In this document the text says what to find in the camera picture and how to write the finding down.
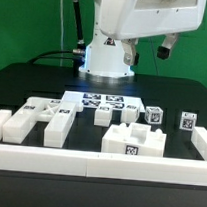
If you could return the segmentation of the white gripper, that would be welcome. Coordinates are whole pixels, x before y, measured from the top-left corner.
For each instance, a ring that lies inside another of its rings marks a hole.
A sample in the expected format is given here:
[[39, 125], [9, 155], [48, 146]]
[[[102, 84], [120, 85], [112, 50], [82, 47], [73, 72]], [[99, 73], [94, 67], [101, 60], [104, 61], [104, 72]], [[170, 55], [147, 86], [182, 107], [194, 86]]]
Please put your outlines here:
[[198, 29], [206, 1], [102, 0], [99, 27], [107, 37], [122, 40], [124, 63], [129, 66], [137, 62], [136, 38], [166, 34], [157, 49], [157, 57], [166, 60], [178, 41], [178, 33]]

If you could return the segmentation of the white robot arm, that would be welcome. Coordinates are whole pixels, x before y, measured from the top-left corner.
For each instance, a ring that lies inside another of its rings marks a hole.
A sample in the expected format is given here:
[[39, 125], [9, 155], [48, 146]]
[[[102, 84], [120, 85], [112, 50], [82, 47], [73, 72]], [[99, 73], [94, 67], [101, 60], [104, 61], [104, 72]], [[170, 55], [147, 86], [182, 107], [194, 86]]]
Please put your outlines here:
[[80, 75], [104, 83], [132, 79], [131, 67], [138, 62], [135, 47], [143, 37], [162, 35], [157, 56], [168, 59], [180, 33], [199, 28], [206, 1], [94, 0], [93, 39]]

